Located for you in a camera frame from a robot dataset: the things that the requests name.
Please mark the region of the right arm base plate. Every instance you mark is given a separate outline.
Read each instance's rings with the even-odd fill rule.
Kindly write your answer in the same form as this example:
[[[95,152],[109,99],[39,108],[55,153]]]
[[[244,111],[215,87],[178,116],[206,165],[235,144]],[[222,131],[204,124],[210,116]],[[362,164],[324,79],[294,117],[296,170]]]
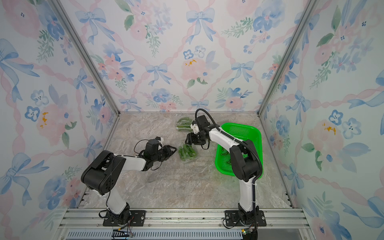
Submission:
[[[249,227],[256,224],[257,227],[266,227],[266,217],[264,212],[256,210],[256,213],[245,213],[240,210],[226,210],[224,211],[224,224],[226,227]]]

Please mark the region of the green peppers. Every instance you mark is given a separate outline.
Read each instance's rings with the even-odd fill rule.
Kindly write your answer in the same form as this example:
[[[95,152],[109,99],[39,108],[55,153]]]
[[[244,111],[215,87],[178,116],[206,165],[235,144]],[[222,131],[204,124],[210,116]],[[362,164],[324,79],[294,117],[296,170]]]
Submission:
[[[231,155],[229,153],[229,151],[227,151],[226,149],[224,148],[221,148],[220,152],[219,152],[219,162],[222,164],[222,165],[231,165]]]

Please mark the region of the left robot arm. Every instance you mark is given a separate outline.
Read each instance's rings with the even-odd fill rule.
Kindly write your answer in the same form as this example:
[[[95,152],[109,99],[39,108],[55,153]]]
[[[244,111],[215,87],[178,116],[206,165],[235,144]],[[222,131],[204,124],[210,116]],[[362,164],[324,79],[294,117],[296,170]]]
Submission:
[[[129,218],[129,204],[115,188],[121,172],[152,170],[154,163],[168,160],[177,151],[173,146],[164,145],[161,137],[144,141],[145,148],[139,152],[135,151],[135,156],[102,151],[81,176],[81,182],[89,189],[101,196],[107,195],[107,213],[112,217]]]

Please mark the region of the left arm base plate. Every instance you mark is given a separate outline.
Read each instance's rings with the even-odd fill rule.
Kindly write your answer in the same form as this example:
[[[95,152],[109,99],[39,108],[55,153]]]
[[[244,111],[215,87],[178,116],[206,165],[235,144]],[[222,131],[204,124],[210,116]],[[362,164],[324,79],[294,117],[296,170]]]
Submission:
[[[121,214],[113,214],[107,210],[104,219],[104,227],[123,227],[130,225],[131,227],[143,227],[146,218],[145,210],[129,210],[123,211]]]

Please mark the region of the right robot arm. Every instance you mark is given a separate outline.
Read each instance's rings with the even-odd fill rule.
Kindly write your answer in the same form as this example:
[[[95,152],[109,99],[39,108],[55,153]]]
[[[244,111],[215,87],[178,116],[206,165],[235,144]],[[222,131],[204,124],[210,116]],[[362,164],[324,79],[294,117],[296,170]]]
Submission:
[[[191,123],[192,133],[185,144],[203,146],[215,142],[230,154],[232,171],[240,183],[239,218],[250,225],[257,216],[256,181],[263,173],[263,164],[251,140],[241,140],[218,125],[204,109],[197,109]]]

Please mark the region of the bright green plastic basket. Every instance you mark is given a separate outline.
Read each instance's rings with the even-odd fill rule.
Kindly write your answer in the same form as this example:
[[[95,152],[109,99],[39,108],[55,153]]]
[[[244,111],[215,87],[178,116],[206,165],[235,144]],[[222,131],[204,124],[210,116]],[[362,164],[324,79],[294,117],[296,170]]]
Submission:
[[[256,177],[257,180],[261,178],[264,172],[261,132],[255,127],[235,123],[225,123],[222,125],[222,129],[240,142],[247,144],[252,151],[242,144],[236,143],[227,150],[231,155],[232,164],[222,165],[219,162],[219,152],[224,147],[218,145],[215,158],[217,170],[224,175],[235,176],[245,182],[253,177]]]

